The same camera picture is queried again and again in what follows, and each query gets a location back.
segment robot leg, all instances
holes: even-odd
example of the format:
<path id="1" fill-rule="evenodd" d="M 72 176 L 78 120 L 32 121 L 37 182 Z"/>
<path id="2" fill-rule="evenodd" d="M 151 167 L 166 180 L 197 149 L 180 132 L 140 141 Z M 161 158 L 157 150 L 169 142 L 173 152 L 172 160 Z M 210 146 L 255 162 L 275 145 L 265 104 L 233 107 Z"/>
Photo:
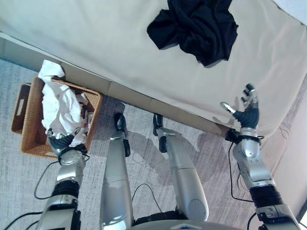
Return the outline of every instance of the robot leg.
<path id="1" fill-rule="evenodd" d="M 162 116 L 153 117 L 153 133 L 159 137 L 159 150 L 167 152 L 179 213 L 188 219 L 205 221 L 209 215 L 206 196 L 195 166 L 175 133 L 163 127 Z"/>
<path id="2" fill-rule="evenodd" d="M 100 229 L 127 229 L 133 224 L 132 202 L 125 157 L 130 155 L 125 117 L 115 115 L 116 132 L 110 139 L 100 204 Z"/>

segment mattress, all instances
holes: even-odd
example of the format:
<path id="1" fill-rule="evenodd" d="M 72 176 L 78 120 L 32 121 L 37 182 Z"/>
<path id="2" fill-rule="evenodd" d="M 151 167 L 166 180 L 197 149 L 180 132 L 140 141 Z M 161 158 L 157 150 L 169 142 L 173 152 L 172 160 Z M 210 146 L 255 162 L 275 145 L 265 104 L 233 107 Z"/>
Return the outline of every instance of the mattress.
<path id="1" fill-rule="evenodd" d="M 259 92 L 259 133 L 271 135 L 307 72 L 307 29 L 270 0 L 233 0 L 238 24 L 230 59 L 210 67 L 147 35 L 166 0 L 2 1 L 0 31 L 80 68 L 208 120 L 239 128 L 247 83 Z"/>

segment bed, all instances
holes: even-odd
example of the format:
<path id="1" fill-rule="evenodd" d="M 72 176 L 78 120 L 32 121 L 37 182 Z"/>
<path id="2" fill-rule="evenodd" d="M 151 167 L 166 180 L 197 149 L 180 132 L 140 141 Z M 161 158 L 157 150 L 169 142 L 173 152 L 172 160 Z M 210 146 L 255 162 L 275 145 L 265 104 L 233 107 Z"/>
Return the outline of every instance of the bed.
<path id="1" fill-rule="evenodd" d="M 271 0 L 233 0 L 239 27 L 230 59 L 204 67 L 149 38 L 161 9 L 166 0 L 2 1 L 0 58 L 34 69 L 50 59 L 68 81 L 216 134 L 239 128 L 219 102 L 242 109 L 236 97 L 250 82 L 259 92 L 259 133 L 272 135 L 307 73 L 306 26 Z"/>

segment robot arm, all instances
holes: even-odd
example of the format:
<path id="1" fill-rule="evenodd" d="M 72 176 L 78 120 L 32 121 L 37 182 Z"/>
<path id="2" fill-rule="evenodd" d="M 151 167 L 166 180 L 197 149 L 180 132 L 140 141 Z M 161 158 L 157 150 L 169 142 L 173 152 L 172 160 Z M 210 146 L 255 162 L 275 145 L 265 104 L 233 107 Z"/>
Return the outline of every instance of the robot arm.
<path id="1" fill-rule="evenodd" d="M 257 91 L 248 84 L 242 97 L 244 112 L 235 111 L 227 103 L 221 106 L 241 123 L 240 132 L 230 129 L 226 140 L 236 143 L 233 149 L 240 173 L 256 206 L 258 219 L 264 224 L 259 230 L 299 230 L 289 206 L 283 202 L 274 179 L 261 158 L 260 140 L 257 134 L 259 120 Z"/>
<path id="2" fill-rule="evenodd" d="M 51 198 L 48 199 L 37 230 L 79 230 L 81 212 L 77 210 L 78 194 L 83 177 L 86 152 L 84 145 L 70 148 L 74 136 L 80 131 L 55 139 L 51 129 L 48 131 L 48 142 L 56 153 L 61 168 Z"/>

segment laundry basket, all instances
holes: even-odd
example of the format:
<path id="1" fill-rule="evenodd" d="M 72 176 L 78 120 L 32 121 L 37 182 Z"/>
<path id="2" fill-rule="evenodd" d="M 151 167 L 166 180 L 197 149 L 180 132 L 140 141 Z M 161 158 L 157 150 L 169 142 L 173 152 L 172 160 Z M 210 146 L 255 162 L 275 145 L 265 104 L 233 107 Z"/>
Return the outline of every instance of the laundry basket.
<path id="1" fill-rule="evenodd" d="M 76 94 L 84 93 L 88 100 L 88 112 L 93 112 L 93 118 L 85 139 L 85 146 L 89 150 L 94 135 L 94 124 L 98 117 L 102 95 L 85 87 L 53 79 L 53 81 L 65 84 L 75 91 Z M 13 114 L 11 130 L 22 135 L 20 149 L 25 154 L 47 158 L 56 158 L 50 146 L 47 144 L 46 129 L 41 121 L 43 119 L 43 94 L 44 82 L 34 77 L 31 84 L 24 83 L 20 87 Z"/>

